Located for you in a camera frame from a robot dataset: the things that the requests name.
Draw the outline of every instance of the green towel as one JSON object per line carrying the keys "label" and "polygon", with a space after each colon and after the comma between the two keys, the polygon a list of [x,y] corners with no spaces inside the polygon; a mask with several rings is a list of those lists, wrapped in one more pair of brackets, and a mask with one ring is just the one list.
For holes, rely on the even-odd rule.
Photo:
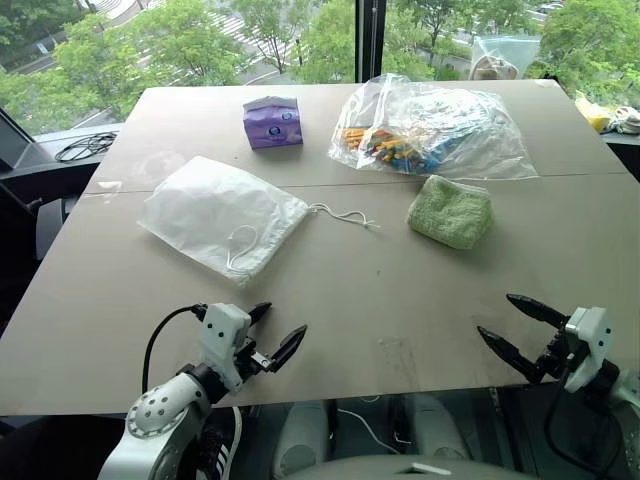
{"label": "green towel", "polygon": [[493,221],[489,192],[432,175],[411,204],[407,221],[423,235],[469,250]]}

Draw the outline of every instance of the colorful toy in plastic bag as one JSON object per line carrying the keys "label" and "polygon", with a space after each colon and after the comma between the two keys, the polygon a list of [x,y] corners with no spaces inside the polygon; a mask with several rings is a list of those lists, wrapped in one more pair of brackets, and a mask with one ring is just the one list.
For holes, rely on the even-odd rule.
{"label": "colorful toy in plastic bag", "polygon": [[387,74],[346,102],[329,155],[357,169],[450,178],[536,176],[497,95]]}

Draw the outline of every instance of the tissue box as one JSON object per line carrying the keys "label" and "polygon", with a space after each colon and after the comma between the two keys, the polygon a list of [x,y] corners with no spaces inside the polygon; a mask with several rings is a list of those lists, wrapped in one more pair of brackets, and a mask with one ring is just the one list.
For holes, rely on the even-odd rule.
{"label": "tissue box", "polygon": [[298,100],[264,97],[246,103],[244,130],[252,149],[302,143]]}

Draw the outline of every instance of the white drawstring cord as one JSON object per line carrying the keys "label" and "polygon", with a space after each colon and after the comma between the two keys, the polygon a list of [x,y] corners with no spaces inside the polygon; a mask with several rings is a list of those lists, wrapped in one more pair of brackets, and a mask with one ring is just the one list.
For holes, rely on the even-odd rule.
{"label": "white drawstring cord", "polygon": [[[374,220],[367,220],[367,217],[360,210],[353,210],[351,212],[346,213],[333,213],[331,209],[324,203],[313,203],[309,205],[309,210],[313,213],[318,213],[320,210],[327,212],[333,218],[337,220],[342,220],[343,222],[355,223],[356,225],[362,225],[364,228],[376,227],[380,228],[380,225],[377,225]],[[362,220],[357,220],[355,218],[349,218],[352,215],[360,215]]]}
{"label": "white drawstring cord", "polygon": [[252,227],[251,225],[240,225],[233,232],[231,232],[231,235],[229,235],[227,240],[233,241],[233,236],[236,234],[236,232],[238,230],[243,229],[243,228],[248,228],[249,230],[251,230],[253,232],[253,241],[251,242],[251,244],[248,247],[245,247],[243,250],[240,250],[233,257],[231,256],[231,248],[229,248],[227,250],[227,270],[229,270],[230,272],[236,273],[238,275],[250,276],[245,271],[237,270],[237,269],[233,268],[233,262],[235,262],[239,257],[241,257],[243,255],[246,255],[247,253],[249,253],[251,250],[253,250],[255,248],[256,243],[258,243],[258,230],[256,230],[255,227]]}

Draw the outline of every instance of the window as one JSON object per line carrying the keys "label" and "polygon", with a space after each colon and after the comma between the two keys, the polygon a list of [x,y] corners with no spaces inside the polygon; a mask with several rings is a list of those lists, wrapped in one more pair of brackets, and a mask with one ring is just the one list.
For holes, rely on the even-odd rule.
{"label": "window", "polygon": [[412,80],[492,78],[482,57],[496,55],[511,64],[499,75],[548,73],[570,96],[638,106],[637,45],[638,0],[389,0],[382,71]]}
{"label": "window", "polygon": [[148,87],[353,82],[354,15],[353,0],[10,2],[0,107],[40,135],[124,121]]}

